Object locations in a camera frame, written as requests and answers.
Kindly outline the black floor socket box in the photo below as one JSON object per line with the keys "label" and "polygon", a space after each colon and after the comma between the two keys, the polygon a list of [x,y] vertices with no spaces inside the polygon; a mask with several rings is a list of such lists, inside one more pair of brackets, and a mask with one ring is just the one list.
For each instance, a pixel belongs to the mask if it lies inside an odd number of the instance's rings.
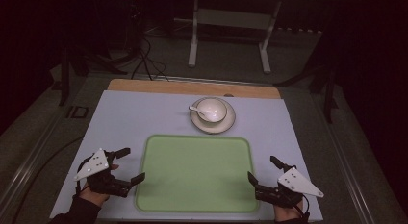
{"label": "black floor socket box", "polygon": [[89,114],[88,107],[70,106],[65,117],[73,119],[83,119],[86,118],[88,114]]}

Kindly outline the metal floor rail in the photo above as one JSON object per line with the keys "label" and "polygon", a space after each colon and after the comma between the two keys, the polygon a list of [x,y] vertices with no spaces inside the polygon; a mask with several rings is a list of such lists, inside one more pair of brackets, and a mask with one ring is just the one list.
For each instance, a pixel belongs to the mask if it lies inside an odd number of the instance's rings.
{"label": "metal floor rail", "polygon": [[23,119],[0,137],[0,219],[4,219],[30,180],[39,155],[62,119],[54,114],[46,119]]}
{"label": "metal floor rail", "polygon": [[319,95],[312,95],[312,100],[314,102],[315,108],[319,114],[319,117],[323,120],[323,125],[330,136],[331,142],[334,146],[336,152],[336,159],[342,172],[345,185],[347,187],[348,193],[353,202],[354,208],[358,213],[360,221],[362,224],[376,224],[374,218],[370,212],[367,201],[362,193],[361,187],[354,176],[352,168],[347,160],[344,153],[342,144],[335,133],[335,130],[331,124],[326,121],[323,112],[323,99]]}

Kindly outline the pale grey table mat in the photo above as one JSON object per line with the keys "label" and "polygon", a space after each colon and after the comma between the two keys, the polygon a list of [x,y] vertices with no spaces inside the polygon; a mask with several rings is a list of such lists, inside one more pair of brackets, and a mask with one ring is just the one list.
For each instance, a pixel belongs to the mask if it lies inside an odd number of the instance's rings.
{"label": "pale grey table mat", "polygon": [[[226,132],[213,135],[202,132],[191,122],[189,106],[200,99],[198,95],[188,94],[104,91],[52,213],[68,211],[75,192],[74,176],[78,167],[99,149],[131,149],[128,156],[117,160],[119,168],[114,172],[117,178],[130,180],[143,173],[140,166],[145,144],[154,135],[241,137],[250,145],[251,173],[260,184],[276,186],[277,179],[292,167],[310,179],[283,100],[229,97],[226,101],[235,110],[236,121]],[[277,168],[269,160],[271,156],[279,159],[284,168]],[[274,217],[272,205],[258,200],[258,209],[248,213],[142,212],[135,204],[137,188],[133,187],[125,198],[111,197],[98,214],[99,218],[110,221],[240,223],[269,221]]]}

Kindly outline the black metal stand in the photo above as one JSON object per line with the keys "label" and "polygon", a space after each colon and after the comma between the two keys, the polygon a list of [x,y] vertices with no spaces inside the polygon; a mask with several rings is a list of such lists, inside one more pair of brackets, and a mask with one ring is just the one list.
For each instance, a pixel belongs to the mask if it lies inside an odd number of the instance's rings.
{"label": "black metal stand", "polygon": [[135,57],[134,53],[127,54],[122,58],[115,60],[106,60],[96,54],[90,52],[80,45],[67,45],[62,49],[61,54],[61,79],[53,85],[53,89],[61,92],[60,106],[63,106],[67,101],[70,93],[70,67],[73,67],[74,72],[78,76],[87,76],[89,68],[87,62],[95,63],[103,68],[104,71],[117,74],[126,75],[126,72],[119,70],[116,65],[125,63]]}
{"label": "black metal stand", "polygon": [[333,94],[336,75],[336,67],[329,61],[329,58],[332,56],[330,53],[330,38],[332,35],[333,29],[327,25],[322,30],[321,37],[312,51],[309,59],[305,63],[303,70],[288,80],[274,83],[274,85],[277,87],[288,87],[303,79],[313,76],[313,80],[308,86],[308,89],[314,94],[320,93],[323,89],[325,89],[323,115],[328,123],[332,123],[331,109],[334,103]]}

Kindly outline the white bowl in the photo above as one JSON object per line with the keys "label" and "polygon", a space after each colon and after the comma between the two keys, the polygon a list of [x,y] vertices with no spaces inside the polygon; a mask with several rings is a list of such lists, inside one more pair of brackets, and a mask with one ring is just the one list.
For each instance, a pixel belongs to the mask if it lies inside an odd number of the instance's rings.
{"label": "white bowl", "polygon": [[220,122],[227,114],[226,106],[217,98],[204,98],[196,107],[199,109],[199,117],[207,122]]}

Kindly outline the person's right hand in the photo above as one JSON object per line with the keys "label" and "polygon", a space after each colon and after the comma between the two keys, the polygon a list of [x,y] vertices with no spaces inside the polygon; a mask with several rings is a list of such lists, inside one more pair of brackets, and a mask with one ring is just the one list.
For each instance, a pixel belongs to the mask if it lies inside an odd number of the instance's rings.
{"label": "person's right hand", "polygon": [[273,206],[274,220],[278,222],[284,222],[288,220],[298,219],[301,217],[301,213],[297,210],[303,211],[303,202],[300,201],[295,208],[281,208],[277,205]]}

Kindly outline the white plate dark rim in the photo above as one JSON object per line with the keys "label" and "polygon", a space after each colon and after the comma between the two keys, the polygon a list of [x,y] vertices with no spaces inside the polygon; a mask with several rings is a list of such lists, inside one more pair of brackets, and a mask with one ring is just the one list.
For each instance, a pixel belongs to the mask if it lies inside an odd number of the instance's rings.
{"label": "white plate dark rim", "polygon": [[233,127],[236,121],[236,113],[233,107],[227,101],[221,98],[218,98],[217,100],[226,107],[226,116],[222,121],[219,121],[218,123],[205,121],[199,116],[198,112],[190,111],[191,122],[204,133],[220,134],[226,132]]}

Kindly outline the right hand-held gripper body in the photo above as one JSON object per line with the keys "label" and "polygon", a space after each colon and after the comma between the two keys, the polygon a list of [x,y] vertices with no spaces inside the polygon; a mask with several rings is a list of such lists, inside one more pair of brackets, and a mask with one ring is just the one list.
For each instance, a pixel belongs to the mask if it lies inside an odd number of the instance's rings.
{"label": "right hand-held gripper body", "polygon": [[322,198],[324,193],[295,167],[277,179],[276,187],[262,186],[255,181],[255,198],[281,208],[294,208],[304,195]]}

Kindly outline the person's left hand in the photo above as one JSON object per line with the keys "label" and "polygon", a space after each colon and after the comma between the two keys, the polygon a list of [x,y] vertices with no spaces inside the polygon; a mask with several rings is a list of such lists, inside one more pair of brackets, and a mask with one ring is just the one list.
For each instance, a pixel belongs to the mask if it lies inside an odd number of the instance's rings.
{"label": "person's left hand", "polygon": [[110,198],[109,194],[101,194],[97,192],[93,192],[88,184],[84,184],[79,197],[91,202],[92,204],[102,207],[103,204]]}

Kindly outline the white metal stand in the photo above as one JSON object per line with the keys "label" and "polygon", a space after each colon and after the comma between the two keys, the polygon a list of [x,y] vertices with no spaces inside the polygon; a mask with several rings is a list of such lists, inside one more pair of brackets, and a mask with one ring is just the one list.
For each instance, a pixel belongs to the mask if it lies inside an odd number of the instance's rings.
{"label": "white metal stand", "polygon": [[272,35],[278,13],[282,2],[277,1],[273,4],[271,14],[252,13],[252,12],[233,12],[226,10],[214,10],[199,7],[199,0],[193,0],[192,14],[192,37],[189,54],[189,67],[196,66],[197,47],[198,47],[198,25],[215,25],[236,28],[264,30],[265,38],[258,44],[259,55],[262,68],[265,74],[271,72],[268,59],[268,44]]}

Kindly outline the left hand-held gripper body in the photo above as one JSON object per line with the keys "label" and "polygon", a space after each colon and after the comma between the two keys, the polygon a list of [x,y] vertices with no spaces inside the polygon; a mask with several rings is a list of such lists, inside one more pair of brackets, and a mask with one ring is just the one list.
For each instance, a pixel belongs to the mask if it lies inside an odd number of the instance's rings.
{"label": "left hand-held gripper body", "polygon": [[74,176],[74,181],[77,183],[76,190],[80,191],[80,181],[86,179],[93,192],[126,197],[132,186],[130,182],[116,179],[111,173],[114,159],[116,159],[115,151],[99,149],[83,160]]}

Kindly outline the green tray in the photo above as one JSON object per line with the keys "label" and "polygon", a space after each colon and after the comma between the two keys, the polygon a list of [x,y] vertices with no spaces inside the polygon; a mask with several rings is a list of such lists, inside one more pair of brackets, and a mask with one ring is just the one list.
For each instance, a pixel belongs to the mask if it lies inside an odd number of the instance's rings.
{"label": "green tray", "polygon": [[244,138],[154,135],[145,144],[135,204],[142,212],[254,212],[252,170]]}

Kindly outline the white ceramic spoon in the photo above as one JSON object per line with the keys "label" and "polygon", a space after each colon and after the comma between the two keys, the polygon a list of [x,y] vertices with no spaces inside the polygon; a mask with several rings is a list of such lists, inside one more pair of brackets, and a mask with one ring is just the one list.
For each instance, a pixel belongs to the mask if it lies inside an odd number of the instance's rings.
{"label": "white ceramic spoon", "polygon": [[198,109],[198,108],[196,108],[196,107],[194,107],[194,106],[189,106],[189,110],[195,111],[195,112],[198,112],[198,113],[204,115],[204,116],[206,117],[206,119],[208,119],[208,120],[212,120],[212,119],[213,119],[213,115],[212,115],[211,113],[209,113],[209,112],[204,112],[204,111],[202,111],[202,110],[200,110],[200,109]]}

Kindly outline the dark equipment tower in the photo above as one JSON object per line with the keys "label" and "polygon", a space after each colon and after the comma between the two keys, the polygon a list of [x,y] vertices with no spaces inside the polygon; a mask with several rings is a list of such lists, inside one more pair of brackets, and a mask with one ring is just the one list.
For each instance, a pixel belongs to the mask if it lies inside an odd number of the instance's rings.
{"label": "dark equipment tower", "polygon": [[129,1],[128,44],[131,51],[136,51],[142,40],[143,4],[144,0]]}

